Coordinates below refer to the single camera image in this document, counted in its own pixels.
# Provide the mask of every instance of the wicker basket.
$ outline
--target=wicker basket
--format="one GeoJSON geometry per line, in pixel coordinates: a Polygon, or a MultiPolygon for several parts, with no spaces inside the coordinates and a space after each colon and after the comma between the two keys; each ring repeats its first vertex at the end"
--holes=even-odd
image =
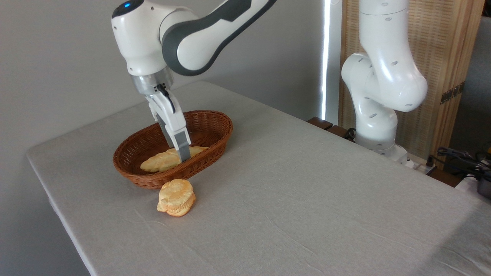
{"type": "Polygon", "coordinates": [[[169,149],[160,126],[153,124],[124,140],[116,149],[113,163],[116,170],[145,189],[160,189],[173,179],[188,179],[213,164],[225,152],[232,134],[232,121],[218,111],[196,110],[184,113],[191,146],[209,147],[193,158],[164,172],[146,172],[141,163],[169,149]]]}

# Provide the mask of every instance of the gray tablecloth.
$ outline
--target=gray tablecloth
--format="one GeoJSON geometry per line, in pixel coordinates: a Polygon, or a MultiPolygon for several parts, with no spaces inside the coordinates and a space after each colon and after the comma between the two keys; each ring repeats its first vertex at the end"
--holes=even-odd
{"type": "Polygon", "coordinates": [[[175,94],[234,123],[184,217],[112,165],[145,103],[28,152],[93,275],[491,275],[490,205],[215,85],[175,94]]]}

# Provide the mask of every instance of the bread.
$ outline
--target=bread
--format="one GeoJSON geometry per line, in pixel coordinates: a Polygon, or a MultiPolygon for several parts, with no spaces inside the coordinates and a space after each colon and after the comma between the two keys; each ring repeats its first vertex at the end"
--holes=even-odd
{"type": "Polygon", "coordinates": [[[174,179],[165,183],[159,193],[157,211],[174,217],[182,217],[189,212],[196,200],[191,183],[184,179],[174,179]]]}
{"type": "MultiPolygon", "coordinates": [[[[202,152],[208,147],[189,147],[191,157],[202,152]]],[[[150,157],[140,165],[140,168],[148,172],[166,171],[181,163],[175,148],[168,149],[165,152],[158,153],[156,156],[150,157]]]]}

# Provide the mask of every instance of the gray wall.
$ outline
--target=gray wall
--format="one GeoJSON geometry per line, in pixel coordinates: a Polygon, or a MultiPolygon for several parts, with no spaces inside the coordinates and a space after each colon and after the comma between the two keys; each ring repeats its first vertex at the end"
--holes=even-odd
{"type": "MultiPolygon", "coordinates": [[[[87,274],[25,152],[143,101],[133,88],[110,28],[110,15],[120,1],[2,1],[2,276],[87,274]]],[[[221,1],[167,3],[185,5],[205,15],[221,1]]],[[[338,12],[340,5],[333,10],[338,12]]],[[[201,79],[303,120],[319,115],[323,9],[323,0],[278,0],[225,48],[201,79]]],[[[334,32],[339,28],[339,23],[331,24],[334,32]]],[[[330,105],[334,108],[339,84],[337,37],[335,33],[331,40],[334,50],[330,50],[330,60],[334,62],[329,68],[334,76],[329,84],[330,105]]]]}
{"type": "Polygon", "coordinates": [[[450,147],[474,155],[491,141],[491,18],[483,17],[450,147]]]}

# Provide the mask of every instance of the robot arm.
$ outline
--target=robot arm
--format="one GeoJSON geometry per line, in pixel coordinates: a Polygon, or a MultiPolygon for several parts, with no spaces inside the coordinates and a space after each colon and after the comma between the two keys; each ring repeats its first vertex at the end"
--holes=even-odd
{"type": "Polygon", "coordinates": [[[406,164],[407,152],[395,145],[397,115],[425,99],[428,85],[408,43],[409,0],[360,0],[360,42],[341,75],[356,115],[356,143],[406,164]]]}
{"type": "Polygon", "coordinates": [[[137,91],[149,102],[170,147],[185,161],[191,144],[182,110],[170,92],[173,71],[195,76],[276,0],[228,0],[198,18],[190,9],[129,0],[112,15],[114,37],[137,91]]]}

